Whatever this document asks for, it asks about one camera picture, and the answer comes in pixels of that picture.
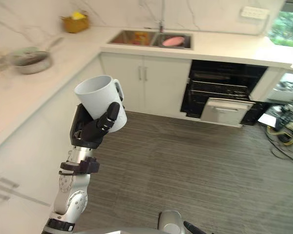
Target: yellow basket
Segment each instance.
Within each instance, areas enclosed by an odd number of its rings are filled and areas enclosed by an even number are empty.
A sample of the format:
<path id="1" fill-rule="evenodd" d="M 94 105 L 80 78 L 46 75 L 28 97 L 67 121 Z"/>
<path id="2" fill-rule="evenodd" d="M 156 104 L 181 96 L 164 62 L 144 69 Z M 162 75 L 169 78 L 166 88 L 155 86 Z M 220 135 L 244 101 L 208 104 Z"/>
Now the yellow basket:
<path id="1" fill-rule="evenodd" d="M 68 33 L 78 33 L 89 27 L 88 16 L 83 19 L 72 19 L 71 17 L 61 17 L 65 31 Z"/>

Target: white mug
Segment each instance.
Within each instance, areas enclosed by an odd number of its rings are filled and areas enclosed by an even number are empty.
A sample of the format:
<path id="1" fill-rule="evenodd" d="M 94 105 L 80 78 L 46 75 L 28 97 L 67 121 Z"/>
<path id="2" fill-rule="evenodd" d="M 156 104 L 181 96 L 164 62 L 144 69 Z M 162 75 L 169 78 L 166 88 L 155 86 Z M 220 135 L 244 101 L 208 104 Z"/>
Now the white mug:
<path id="1" fill-rule="evenodd" d="M 120 130 L 126 124 L 127 116 L 120 99 L 120 96 L 124 99 L 124 93 L 117 79 L 110 76 L 90 78 L 77 85 L 74 92 L 93 119 L 101 117 L 112 102 L 119 103 L 117 119 L 109 132 Z"/>

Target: gray carpet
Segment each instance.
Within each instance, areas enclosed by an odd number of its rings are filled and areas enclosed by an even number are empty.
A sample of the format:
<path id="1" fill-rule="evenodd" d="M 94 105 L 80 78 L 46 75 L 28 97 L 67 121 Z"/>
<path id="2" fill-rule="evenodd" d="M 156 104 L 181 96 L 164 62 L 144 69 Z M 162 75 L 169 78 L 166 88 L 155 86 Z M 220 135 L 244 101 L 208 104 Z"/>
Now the gray carpet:
<path id="1" fill-rule="evenodd" d="M 271 155 L 259 126 L 127 116 L 97 150 L 76 231 L 156 228 L 176 209 L 208 234 L 293 234 L 293 163 Z"/>

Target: black oven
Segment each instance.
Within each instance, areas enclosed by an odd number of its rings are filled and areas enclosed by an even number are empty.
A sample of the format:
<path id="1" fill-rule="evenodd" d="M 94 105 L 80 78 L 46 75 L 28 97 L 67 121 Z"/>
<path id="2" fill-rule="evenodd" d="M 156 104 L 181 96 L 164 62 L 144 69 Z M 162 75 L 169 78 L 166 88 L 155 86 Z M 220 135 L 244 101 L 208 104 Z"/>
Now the black oven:
<path id="1" fill-rule="evenodd" d="M 209 98 L 250 101 L 267 67 L 231 62 L 193 60 L 181 112 L 200 118 Z M 245 114 L 241 124 L 253 125 L 268 109 L 268 103 L 256 102 Z"/>

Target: white drawer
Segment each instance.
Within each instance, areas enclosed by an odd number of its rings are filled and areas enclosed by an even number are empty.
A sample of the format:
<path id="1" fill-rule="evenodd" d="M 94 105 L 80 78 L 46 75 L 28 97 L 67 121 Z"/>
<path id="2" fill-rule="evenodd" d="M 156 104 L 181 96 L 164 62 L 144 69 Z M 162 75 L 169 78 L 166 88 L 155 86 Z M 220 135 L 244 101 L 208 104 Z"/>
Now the white drawer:
<path id="1" fill-rule="evenodd" d="M 245 113 L 254 105 L 251 101 L 239 101 L 210 97 L 201 115 L 202 121 L 238 125 Z"/>

